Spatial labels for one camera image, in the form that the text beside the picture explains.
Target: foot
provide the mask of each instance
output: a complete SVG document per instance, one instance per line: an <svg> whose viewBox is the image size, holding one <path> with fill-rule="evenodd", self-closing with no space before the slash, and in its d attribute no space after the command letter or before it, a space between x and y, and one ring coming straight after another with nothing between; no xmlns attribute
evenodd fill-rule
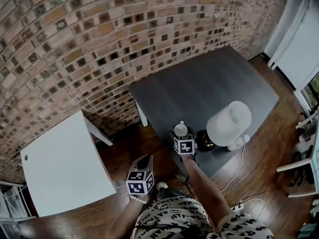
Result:
<svg viewBox="0 0 319 239"><path fill-rule="evenodd" d="M163 182L163 181L160 181L156 184L156 188L158 189L158 192L163 190L163 189L167 189L168 188L168 185Z"/></svg>

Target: black object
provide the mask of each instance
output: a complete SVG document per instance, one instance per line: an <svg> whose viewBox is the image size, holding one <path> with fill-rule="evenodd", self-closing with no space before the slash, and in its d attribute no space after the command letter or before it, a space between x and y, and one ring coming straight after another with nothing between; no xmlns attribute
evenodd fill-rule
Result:
<svg viewBox="0 0 319 239"><path fill-rule="evenodd" d="M317 239L317 238L319 238L319 224L317 224L315 230L308 237L308 239Z"/></svg>
<svg viewBox="0 0 319 239"><path fill-rule="evenodd" d="M306 152L306 157L305 158L310 158L311 157L311 153L313 151L313 147L314 147L313 145L311 145L309 147L309 149ZM294 153L294 157L298 158L297 161L301 161L302 160L302 157L301 157L301 154L300 154L299 151ZM290 187L294 187L297 183L298 183L297 185L300 186L303 183L305 178L306 178L306 181L308 181L310 184L315 183L313 171L311 169L311 165L310 164L300 166L300 167L296 168L296 170L298 171L298 174L297 174L297 176L295 178L294 183L289 184Z"/></svg>
<svg viewBox="0 0 319 239"><path fill-rule="evenodd" d="M144 158L139 160L137 162L138 169L142 170L142 169L147 168L147 166L149 165L150 158L151 158L151 154L149 153Z"/></svg>
<svg viewBox="0 0 319 239"><path fill-rule="evenodd" d="M201 152L211 151L216 147L216 144L208 137L207 130L200 130L197 132L196 143L198 150Z"/></svg>
<svg viewBox="0 0 319 239"><path fill-rule="evenodd" d="M252 124L244 132L252 137L278 100L264 78L230 46L151 74L130 84L129 89L184 173L168 133L181 120L198 132L206 129L211 116L232 101L241 101L252 112ZM216 147L205 153L199 151L196 161L211 177L236 152Z"/></svg>

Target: white cable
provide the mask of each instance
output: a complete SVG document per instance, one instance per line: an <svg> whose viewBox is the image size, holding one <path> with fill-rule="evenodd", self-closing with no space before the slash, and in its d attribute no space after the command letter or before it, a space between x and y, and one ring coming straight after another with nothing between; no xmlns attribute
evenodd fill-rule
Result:
<svg viewBox="0 0 319 239"><path fill-rule="evenodd" d="M10 197L13 197L13 196L15 196L15 195L17 195L17 194L19 194L23 189L25 189L27 187L27 185L25 185L22 189L20 189L18 192L16 192L15 194L13 194L12 196L9 196L9 197L7 197L7 198L4 198L3 200L5 201L5 200L8 200Z"/></svg>
<svg viewBox="0 0 319 239"><path fill-rule="evenodd" d="M228 184L226 185L226 187L225 187L221 192L223 192L223 191L229 186L229 184L230 184L233 180L235 180L236 176L238 175L239 169L240 169L240 167L241 167L241 165L243 164L243 161L244 161L244 151L245 151L245 146L243 147L243 152L241 153L241 162L240 162L240 165L239 165L239 168L238 168L238 170L237 170L237 173L236 173L235 177L232 178L230 182L228 182Z"/></svg>
<svg viewBox="0 0 319 239"><path fill-rule="evenodd" d="M261 210L261 212L260 212L260 214L258 215L258 217L257 217L257 219L259 218L259 216L261 215L261 213L263 212L263 210L264 210L264 208L265 208L265 206L266 206L266 203L265 203L265 201L264 200L262 200L262 199L259 199L259 198L252 198L252 199L249 199L246 203L244 203L244 205L246 205L249 201L251 201L251 200L259 200L259 201L262 201L263 203L264 203L264 207L263 207L263 209Z"/></svg>
<svg viewBox="0 0 319 239"><path fill-rule="evenodd" d="M121 197L115 199L115 201L116 201L116 200L119 200L119 199L121 199L121 198L124 198L124 197L126 197L126 196L128 196L128 195L129 195L129 194L123 195L123 196L121 196Z"/></svg>

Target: brick wall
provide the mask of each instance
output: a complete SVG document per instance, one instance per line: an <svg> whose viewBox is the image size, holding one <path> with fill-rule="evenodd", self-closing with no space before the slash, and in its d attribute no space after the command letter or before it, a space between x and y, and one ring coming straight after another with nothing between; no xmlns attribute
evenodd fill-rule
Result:
<svg viewBox="0 0 319 239"><path fill-rule="evenodd" d="M107 134L139 120L128 84L231 45L261 53L286 0L0 0L0 180L82 109Z"/></svg>

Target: person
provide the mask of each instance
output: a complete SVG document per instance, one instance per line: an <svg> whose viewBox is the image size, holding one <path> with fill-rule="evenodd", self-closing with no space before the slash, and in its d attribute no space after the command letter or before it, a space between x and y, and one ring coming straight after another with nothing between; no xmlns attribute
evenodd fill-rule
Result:
<svg viewBox="0 0 319 239"><path fill-rule="evenodd" d="M248 214L234 212L193 157L181 155L198 201L158 183L158 201L141 215L143 203L131 199L107 231L106 239L271 239L273 233ZM148 196L136 196L146 200ZM211 218L217 231L208 221Z"/></svg>

